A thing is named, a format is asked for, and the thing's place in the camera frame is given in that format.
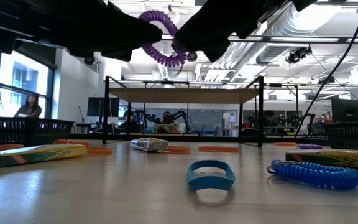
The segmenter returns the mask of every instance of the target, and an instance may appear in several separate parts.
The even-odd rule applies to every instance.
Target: ceiling
[[[194,13],[199,10],[199,6],[195,6],[195,0],[158,0],[158,1],[111,1],[123,12],[132,16],[139,16],[146,10],[161,10],[168,12],[168,5],[172,5],[173,12],[169,15],[177,22],[177,26],[181,27]],[[310,35],[312,36],[347,36],[351,37],[358,25],[358,13],[356,13],[357,6],[354,7],[341,7],[339,12],[330,18],[327,23],[317,28]],[[165,30],[160,24],[155,24],[162,30]],[[273,24],[267,25],[267,30],[271,28]],[[169,42],[159,42],[154,44],[158,49],[164,49],[164,46],[170,44]],[[236,47],[240,47],[240,44],[229,47],[229,50],[236,52]],[[312,44],[311,49],[313,55],[317,60],[325,67],[325,69],[333,68],[341,55],[347,48],[347,45],[341,44]],[[198,53],[198,59],[196,62],[187,62],[184,67],[184,72],[194,73],[193,77],[196,77],[197,64],[206,67],[206,73],[214,71],[213,80],[211,82],[220,82],[222,78],[231,80],[232,82],[249,82],[256,76],[263,72],[266,77],[266,82],[307,82],[311,80],[311,77],[319,75],[324,72],[324,68],[316,61],[313,56],[307,56],[298,64],[292,65],[288,68],[288,64],[285,65],[284,58],[288,55],[289,48],[286,52],[282,53],[279,57],[275,58],[269,65],[264,65],[263,69],[253,69],[253,65],[243,68],[244,63],[238,63],[234,68],[230,70],[210,70],[208,71],[208,65],[211,63],[205,57],[202,52]],[[345,62],[338,68],[335,76],[338,81],[346,82],[349,76],[349,69],[357,66],[358,64],[358,44],[354,45],[351,49]],[[170,68],[172,73],[176,73],[179,68]],[[144,53],[142,49],[134,50],[132,58],[129,63],[124,64],[122,68],[122,74],[126,80],[146,80],[150,78],[153,72],[158,71],[157,63]]]

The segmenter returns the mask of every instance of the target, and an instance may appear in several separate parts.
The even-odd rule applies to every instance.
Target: blue coiled keychain
[[[358,186],[358,171],[351,168],[277,159],[267,172],[322,189],[351,190]]]

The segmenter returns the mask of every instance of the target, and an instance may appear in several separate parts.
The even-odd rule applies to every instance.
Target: ceiling duct
[[[339,6],[317,6],[310,5],[306,9],[298,12],[293,4],[290,4],[272,24],[264,35],[311,35],[314,31],[328,22],[333,15],[340,10]],[[268,44],[254,44],[246,56],[242,59],[236,70],[241,75],[253,77],[249,74],[247,63],[257,63],[268,65],[278,56],[284,54],[290,44],[284,46],[269,46]]]

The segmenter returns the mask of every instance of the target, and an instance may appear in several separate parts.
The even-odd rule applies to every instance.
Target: purple coiled cord
[[[145,22],[151,22],[151,21],[161,22],[165,26],[165,28],[167,28],[171,36],[174,36],[175,33],[178,31],[178,28],[172,22],[171,18],[162,11],[156,11],[156,10],[145,11],[139,16],[139,19]],[[152,57],[154,60],[156,60],[158,63],[164,66],[175,67],[175,66],[183,65],[187,58],[186,49],[180,46],[180,44],[178,44],[175,40],[173,40],[173,44],[175,45],[177,54],[171,56],[166,56],[160,53],[152,44],[144,44],[142,48],[148,56]]]

